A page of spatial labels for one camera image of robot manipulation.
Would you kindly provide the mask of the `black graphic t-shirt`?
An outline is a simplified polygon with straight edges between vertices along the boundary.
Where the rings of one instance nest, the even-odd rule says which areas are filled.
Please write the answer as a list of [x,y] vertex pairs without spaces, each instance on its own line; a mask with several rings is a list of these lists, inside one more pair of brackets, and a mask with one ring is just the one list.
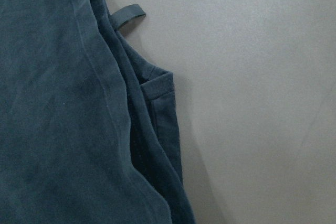
[[194,223],[173,74],[119,31],[144,15],[1,0],[1,223]]

